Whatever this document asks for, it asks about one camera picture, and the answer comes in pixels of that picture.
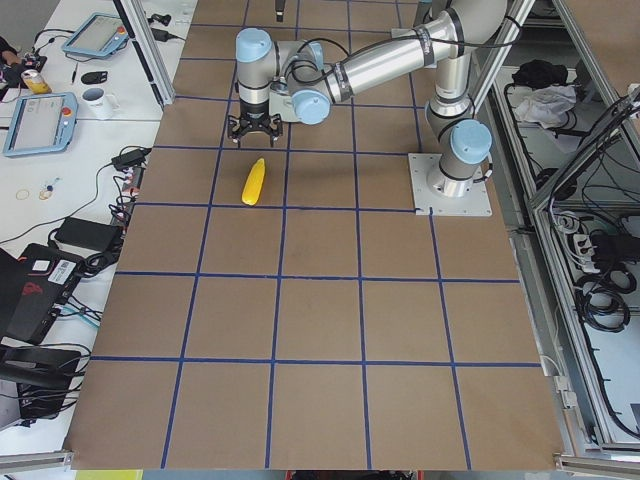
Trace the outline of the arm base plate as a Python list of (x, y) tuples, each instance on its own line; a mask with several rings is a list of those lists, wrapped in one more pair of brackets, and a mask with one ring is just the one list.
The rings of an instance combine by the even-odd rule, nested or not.
[(443, 217), (490, 217), (484, 172), (476, 166), (467, 180), (452, 180), (440, 170), (441, 154), (408, 155), (414, 211), (416, 215)]

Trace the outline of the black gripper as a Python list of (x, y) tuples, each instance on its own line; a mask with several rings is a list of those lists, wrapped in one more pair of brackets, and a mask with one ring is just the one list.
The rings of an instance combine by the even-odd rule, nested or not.
[(279, 114), (271, 115), (268, 100), (254, 104), (240, 100), (238, 116), (228, 115), (226, 132), (232, 143), (240, 146), (242, 138), (250, 133), (264, 133), (273, 147), (283, 135), (283, 122)]

